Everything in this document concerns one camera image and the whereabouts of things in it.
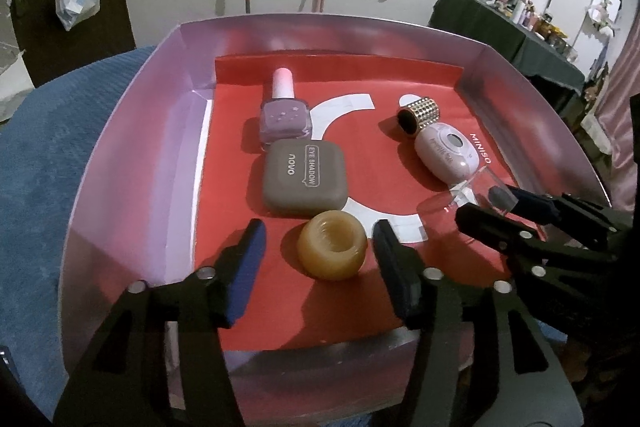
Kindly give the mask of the amber ring holder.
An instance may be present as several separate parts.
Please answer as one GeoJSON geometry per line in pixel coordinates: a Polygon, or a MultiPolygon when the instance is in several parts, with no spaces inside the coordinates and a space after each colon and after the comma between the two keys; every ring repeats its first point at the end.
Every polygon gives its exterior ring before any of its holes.
{"type": "Polygon", "coordinates": [[[309,220],[296,245],[298,260],[305,271],[325,281],[342,281],[357,275],[367,248],[363,226],[342,210],[328,210],[309,220]]]}

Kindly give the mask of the white pink round device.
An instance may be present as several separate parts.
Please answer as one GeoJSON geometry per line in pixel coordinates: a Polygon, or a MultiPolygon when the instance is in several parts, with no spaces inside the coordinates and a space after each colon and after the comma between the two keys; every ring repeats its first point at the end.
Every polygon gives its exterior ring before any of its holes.
{"type": "Polygon", "coordinates": [[[447,185],[469,180],[480,167],[480,156],[470,140],[443,122],[424,127],[414,139],[414,149],[425,167],[447,185]]]}

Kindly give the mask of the purple cardboard box tray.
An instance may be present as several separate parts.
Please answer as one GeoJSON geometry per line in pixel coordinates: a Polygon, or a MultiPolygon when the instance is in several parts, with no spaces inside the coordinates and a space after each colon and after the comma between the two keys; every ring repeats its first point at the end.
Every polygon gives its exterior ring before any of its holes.
{"type": "Polygon", "coordinates": [[[61,343],[74,369],[125,287],[177,282],[253,219],[266,248],[245,314],[221,335],[253,425],[333,421],[397,402],[416,340],[368,258],[340,283],[308,277],[296,242],[330,209],[392,225],[456,279],[503,272],[480,246],[454,252],[431,197],[447,185],[397,126],[431,98],[439,146],[537,193],[608,195],[570,130],[486,44],[373,18],[224,17],[175,29],[142,66],[80,182],[63,256],[61,343]]]}

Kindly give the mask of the clear plastic cup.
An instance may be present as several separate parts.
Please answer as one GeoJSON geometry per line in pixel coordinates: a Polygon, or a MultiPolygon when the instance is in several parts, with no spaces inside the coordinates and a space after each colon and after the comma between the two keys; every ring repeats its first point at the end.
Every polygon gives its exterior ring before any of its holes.
{"type": "Polygon", "coordinates": [[[518,202],[518,198],[509,187],[488,167],[480,167],[469,180],[460,182],[447,190],[432,195],[418,206],[428,239],[440,239],[446,234],[457,231],[454,223],[456,211],[468,204],[498,213],[504,216],[518,202]]]}

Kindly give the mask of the red paper liner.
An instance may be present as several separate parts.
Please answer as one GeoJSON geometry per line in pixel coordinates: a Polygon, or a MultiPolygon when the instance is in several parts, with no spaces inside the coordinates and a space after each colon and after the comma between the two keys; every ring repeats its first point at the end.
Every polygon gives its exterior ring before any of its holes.
{"type": "Polygon", "coordinates": [[[398,322],[375,259],[343,282],[310,275],[296,244],[306,222],[340,210],[371,230],[387,220],[398,239],[455,281],[487,286],[506,274],[495,251],[458,233],[446,209],[448,187],[416,156],[397,109],[431,98],[480,162],[504,181],[511,173],[457,87],[459,66],[346,54],[257,54],[218,58],[204,159],[195,259],[215,258],[250,220],[266,227],[266,253],[242,317],[221,335],[230,351],[310,348],[382,334],[398,322]],[[260,113],[284,109],[274,76],[291,74],[312,137],[282,152],[283,170],[266,173],[260,113]]]}

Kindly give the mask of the brown eye shadow case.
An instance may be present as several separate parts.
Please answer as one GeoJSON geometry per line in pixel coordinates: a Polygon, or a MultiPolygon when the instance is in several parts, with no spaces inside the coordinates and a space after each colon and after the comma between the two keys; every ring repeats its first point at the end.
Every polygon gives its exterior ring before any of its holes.
{"type": "Polygon", "coordinates": [[[279,215],[309,217],[341,210],[348,199],[344,153],[324,140],[283,139],[268,148],[262,202],[279,215]]]}

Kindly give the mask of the purple nail polish bottle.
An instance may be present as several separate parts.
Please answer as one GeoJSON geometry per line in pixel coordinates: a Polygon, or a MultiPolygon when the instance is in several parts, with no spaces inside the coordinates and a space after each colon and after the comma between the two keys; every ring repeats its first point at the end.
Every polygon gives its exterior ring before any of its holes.
{"type": "Polygon", "coordinates": [[[310,139],[308,104],[295,95],[293,73],[285,67],[272,74],[271,98],[260,108],[259,141],[263,150],[283,139],[310,139]]]}

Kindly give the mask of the gold studded cylinder cap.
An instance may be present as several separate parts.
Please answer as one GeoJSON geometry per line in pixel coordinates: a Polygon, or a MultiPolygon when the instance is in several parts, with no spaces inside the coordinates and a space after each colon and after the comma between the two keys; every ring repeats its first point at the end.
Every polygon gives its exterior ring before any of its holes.
{"type": "Polygon", "coordinates": [[[416,136],[425,127],[439,121],[439,118],[440,110],[434,98],[406,94],[399,99],[396,121],[406,135],[416,136]]]}

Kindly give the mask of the dark green clothed side table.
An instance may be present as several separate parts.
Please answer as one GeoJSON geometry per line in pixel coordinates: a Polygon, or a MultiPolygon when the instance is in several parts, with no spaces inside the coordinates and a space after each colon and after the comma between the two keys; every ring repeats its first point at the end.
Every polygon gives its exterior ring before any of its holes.
{"type": "Polygon", "coordinates": [[[585,76],[533,32],[480,0],[437,0],[428,26],[491,46],[525,77],[540,77],[578,94],[585,76]]]}

